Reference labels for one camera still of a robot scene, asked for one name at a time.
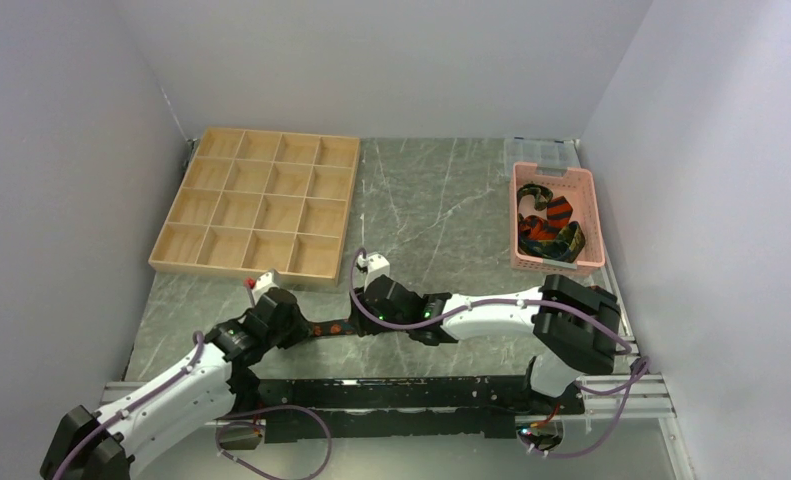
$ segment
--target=plastic basket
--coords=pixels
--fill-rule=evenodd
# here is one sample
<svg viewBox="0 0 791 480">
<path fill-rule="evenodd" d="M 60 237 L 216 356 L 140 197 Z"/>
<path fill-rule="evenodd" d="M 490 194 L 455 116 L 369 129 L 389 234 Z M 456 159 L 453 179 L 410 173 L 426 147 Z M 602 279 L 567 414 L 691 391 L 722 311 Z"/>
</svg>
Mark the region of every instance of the plastic basket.
<svg viewBox="0 0 791 480">
<path fill-rule="evenodd" d="M 522 199 L 516 205 L 516 191 L 526 183 L 535 183 L 551 189 L 554 198 L 565 196 L 572 205 L 571 221 L 580 223 L 586 236 L 586 246 L 575 263 L 558 262 L 531 257 L 519 252 L 517 213 L 527 217 L 536 211 L 533 199 Z M 598 204 L 592 173 L 582 168 L 539 167 L 533 163 L 516 163 L 510 178 L 510 265 L 519 270 L 536 270 L 543 273 L 564 275 L 590 275 L 604 266 L 604 241 L 601 238 L 601 221 L 598 219 Z"/>
</svg>

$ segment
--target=marble surface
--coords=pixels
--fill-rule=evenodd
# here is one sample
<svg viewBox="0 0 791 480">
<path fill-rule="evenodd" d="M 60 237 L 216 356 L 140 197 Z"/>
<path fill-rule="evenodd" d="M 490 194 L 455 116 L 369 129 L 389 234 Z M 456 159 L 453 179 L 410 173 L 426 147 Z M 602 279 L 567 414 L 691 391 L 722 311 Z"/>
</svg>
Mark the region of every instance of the marble surface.
<svg viewBox="0 0 791 480">
<path fill-rule="evenodd" d="M 542 283 L 539 273 L 510 268 L 503 139 L 367 139 L 361 148 L 338 286 L 290 288 L 308 319 L 348 314 L 349 264 L 361 245 L 383 253 L 392 277 L 419 293 L 501 294 Z M 604 269 L 578 281 L 612 290 Z M 156 376 L 192 347 L 194 330 L 248 305 L 239 281 L 158 273 L 125 380 Z M 542 351 L 535 338 L 427 347 L 393 332 L 273 349 L 253 370 L 261 378 L 522 374 Z"/>
</svg>

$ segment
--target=wooden compartment tray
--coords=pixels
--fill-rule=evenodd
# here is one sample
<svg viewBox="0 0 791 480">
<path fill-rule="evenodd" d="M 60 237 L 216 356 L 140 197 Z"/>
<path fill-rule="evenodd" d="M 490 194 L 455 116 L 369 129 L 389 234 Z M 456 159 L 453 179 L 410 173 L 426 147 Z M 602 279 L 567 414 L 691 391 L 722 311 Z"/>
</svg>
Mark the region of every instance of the wooden compartment tray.
<svg viewBox="0 0 791 480">
<path fill-rule="evenodd" d="M 358 138 L 208 128 L 149 263 L 157 271 L 334 285 Z"/>
</svg>

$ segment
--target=white wall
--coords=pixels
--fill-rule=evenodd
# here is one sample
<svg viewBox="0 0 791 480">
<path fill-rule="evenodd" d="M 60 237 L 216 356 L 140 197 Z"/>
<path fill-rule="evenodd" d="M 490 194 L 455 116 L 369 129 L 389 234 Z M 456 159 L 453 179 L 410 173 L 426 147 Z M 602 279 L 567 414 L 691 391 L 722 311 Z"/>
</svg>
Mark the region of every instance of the white wall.
<svg viewBox="0 0 791 480">
<path fill-rule="evenodd" d="M 0 478 L 121 375 L 184 142 L 104 0 L 0 0 Z"/>
<path fill-rule="evenodd" d="M 655 1 L 582 146 L 700 478 L 791 479 L 791 1 Z"/>
<path fill-rule="evenodd" d="M 651 0 L 117 0 L 186 134 L 577 138 Z"/>
</svg>

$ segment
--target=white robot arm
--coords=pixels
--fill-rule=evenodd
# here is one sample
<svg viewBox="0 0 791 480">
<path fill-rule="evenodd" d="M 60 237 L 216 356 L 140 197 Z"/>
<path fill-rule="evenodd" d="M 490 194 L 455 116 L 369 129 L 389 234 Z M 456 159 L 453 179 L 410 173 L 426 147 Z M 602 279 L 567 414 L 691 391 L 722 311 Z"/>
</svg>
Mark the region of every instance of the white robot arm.
<svg viewBox="0 0 791 480">
<path fill-rule="evenodd" d="M 352 285 L 351 315 L 340 321 L 346 333 L 405 330 L 431 346 L 485 335 L 535 336 L 549 352 L 531 360 L 525 378 L 532 394 L 551 405 L 582 374 L 612 373 L 619 307 L 607 292 L 557 275 L 541 287 L 506 295 L 420 296 L 389 278 L 382 255 L 358 255 L 356 263 L 366 278 L 362 287 Z M 42 478 L 135 478 L 206 422 L 261 406 L 260 380 L 249 367 L 273 347 L 314 338 L 318 324 L 304 318 L 275 272 L 249 287 L 252 308 L 216 325 L 166 372 L 94 413 L 83 407 L 69 412 L 48 450 Z"/>
</svg>

